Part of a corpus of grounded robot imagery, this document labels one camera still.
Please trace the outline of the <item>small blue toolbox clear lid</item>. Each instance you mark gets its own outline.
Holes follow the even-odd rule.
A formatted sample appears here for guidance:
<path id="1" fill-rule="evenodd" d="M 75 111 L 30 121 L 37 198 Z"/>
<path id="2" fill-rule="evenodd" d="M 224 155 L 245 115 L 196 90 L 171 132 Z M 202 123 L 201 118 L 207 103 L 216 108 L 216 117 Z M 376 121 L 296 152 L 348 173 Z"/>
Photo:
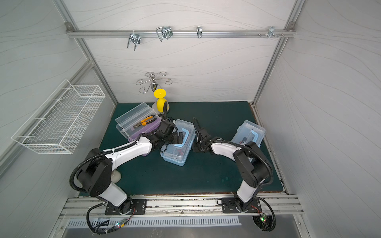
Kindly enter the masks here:
<path id="1" fill-rule="evenodd" d="M 192 143 L 195 139 L 195 127 L 193 123 L 184 120 L 175 120 L 175 125 L 178 132 L 182 132 L 184 135 L 182 144 L 169 144 L 161 148 L 162 152 L 160 156 L 164 161 L 183 166 L 187 160 L 187 157 L 191 151 Z"/>

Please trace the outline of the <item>purple toolbox clear lid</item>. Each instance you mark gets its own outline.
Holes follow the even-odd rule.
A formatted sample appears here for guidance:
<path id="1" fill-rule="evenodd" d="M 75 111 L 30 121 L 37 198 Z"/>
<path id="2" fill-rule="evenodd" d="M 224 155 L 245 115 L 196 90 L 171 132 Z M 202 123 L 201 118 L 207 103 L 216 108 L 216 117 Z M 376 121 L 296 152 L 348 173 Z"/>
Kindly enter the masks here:
<path id="1" fill-rule="evenodd" d="M 157 120 L 147 124 L 146 126 L 134 128 L 134 125 L 150 115 L 155 115 Z M 117 123 L 116 129 L 122 134 L 124 138 L 131 142 L 136 140 L 141 134 L 152 132 L 157 129 L 161 123 L 161 118 L 150 106 L 148 106 L 146 103 L 141 103 L 116 118 L 115 121 Z"/>

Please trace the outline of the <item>large blue toolbox clear lid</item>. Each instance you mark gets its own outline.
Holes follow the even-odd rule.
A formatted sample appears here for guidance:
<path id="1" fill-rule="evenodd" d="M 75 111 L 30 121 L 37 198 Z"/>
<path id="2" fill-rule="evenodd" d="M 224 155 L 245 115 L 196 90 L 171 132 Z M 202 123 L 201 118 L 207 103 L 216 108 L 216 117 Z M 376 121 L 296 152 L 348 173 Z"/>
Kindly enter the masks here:
<path id="1" fill-rule="evenodd" d="M 265 137 L 266 129 L 245 120 L 237 129 L 236 134 L 232 138 L 232 142 L 237 144 L 247 144 L 254 142 L 259 148 L 261 147 L 262 140 Z"/>

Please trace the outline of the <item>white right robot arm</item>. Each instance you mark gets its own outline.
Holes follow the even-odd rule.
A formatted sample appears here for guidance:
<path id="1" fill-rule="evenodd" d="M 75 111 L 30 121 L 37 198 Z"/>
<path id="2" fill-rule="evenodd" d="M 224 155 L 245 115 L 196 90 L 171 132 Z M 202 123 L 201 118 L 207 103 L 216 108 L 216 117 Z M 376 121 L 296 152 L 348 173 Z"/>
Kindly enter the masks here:
<path id="1" fill-rule="evenodd" d="M 218 137 L 212 137 L 201 127 L 197 118 L 192 119 L 195 127 L 195 141 L 192 149 L 197 153 L 210 153 L 233 160 L 236 163 L 242 183 L 234 195 L 235 206 L 247 210 L 247 206 L 256 199 L 263 186 L 274 181 L 273 167 L 257 144 L 237 144 Z"/>

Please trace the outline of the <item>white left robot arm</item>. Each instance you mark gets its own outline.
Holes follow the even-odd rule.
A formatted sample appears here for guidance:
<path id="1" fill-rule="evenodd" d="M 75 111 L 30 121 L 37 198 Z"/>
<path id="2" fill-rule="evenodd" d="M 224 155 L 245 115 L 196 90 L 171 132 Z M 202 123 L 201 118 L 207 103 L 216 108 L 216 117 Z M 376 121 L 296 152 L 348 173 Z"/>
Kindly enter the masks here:
<path id="1" fill-rule="evenodd" d="M 115 207 L 129 207 L 129 196 L 114 182 L 111 175 L 119 166 L 151 151 L 170 144 L 182 144 L 184 132 L 168 120 L 162 120 L 152 132 L 142 133 L 138 139 L 108 150 L 93 149 L 87 158 L 75 167 L 69 178 L 69 185 L 91 197 L 110 202 Z"/>

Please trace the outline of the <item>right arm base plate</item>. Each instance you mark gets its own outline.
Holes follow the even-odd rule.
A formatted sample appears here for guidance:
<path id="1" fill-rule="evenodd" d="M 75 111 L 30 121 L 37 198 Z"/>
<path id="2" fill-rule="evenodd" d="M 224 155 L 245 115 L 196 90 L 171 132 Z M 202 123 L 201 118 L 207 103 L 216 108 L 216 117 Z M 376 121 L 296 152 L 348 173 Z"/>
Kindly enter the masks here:
<path id="1" fill-rule="evenodd" d="M 262 213 L 260 200 L 253 198 L 249 202 L 243 202 L 235 197 L 223 197 L 217 200 L 217 204 L 222 207 L 224 214 L 246 214 L 246 213 Z"/>

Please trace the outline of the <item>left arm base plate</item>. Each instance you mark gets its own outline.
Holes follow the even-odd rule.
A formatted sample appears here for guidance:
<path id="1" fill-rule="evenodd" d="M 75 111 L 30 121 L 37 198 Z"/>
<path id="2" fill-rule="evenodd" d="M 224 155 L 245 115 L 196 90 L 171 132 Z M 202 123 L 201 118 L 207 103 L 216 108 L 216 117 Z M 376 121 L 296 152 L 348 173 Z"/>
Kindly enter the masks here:
<path id="1" fill-rule="evenodd" d="M 144 215 L 147 205 L 147 199 L 132 199 L 126 209 L 116 207 L 111 202 L 106 205 L 105 215 L 131 215 L 133 212 L 135 215 Z"/>

